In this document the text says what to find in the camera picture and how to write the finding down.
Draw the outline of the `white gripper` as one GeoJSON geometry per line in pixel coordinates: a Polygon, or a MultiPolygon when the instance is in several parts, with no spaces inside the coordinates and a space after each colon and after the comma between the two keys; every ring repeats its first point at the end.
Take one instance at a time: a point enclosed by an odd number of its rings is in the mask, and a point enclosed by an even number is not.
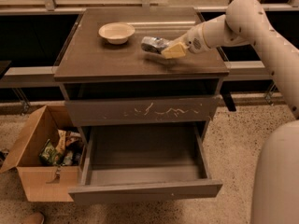
{"type": "Polygon", "coordinates": [[[161,51],[166,59],[176,59],[184,57],[187,50],[190,53],[198,54],[209,50],[203,33],[204,25],[202,23],[191,28],[184,38],[185,44],[182,42],[170,42],[161,51]]]}

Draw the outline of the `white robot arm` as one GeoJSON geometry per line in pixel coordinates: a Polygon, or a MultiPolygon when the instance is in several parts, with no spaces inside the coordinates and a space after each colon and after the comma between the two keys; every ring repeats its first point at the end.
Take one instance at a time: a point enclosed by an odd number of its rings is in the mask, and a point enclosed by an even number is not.
{"type": "Polygon", "coordinates": [[[193,26],[162,51],[166,59],[217,47],[250,44],[278,87],[293,115],[299,118],[299,50],[278,33],[257,0],[234,0],[225,14],[193,26]]]}

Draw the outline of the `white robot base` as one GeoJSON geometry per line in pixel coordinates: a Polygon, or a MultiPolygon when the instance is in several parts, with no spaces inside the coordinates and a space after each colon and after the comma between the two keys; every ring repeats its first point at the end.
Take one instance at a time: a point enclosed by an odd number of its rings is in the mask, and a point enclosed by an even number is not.
{"type": "Polygon", "coordinates": [[[261,150],[250,224],[299,224],[299,121],[274,130],[261,150]]]}

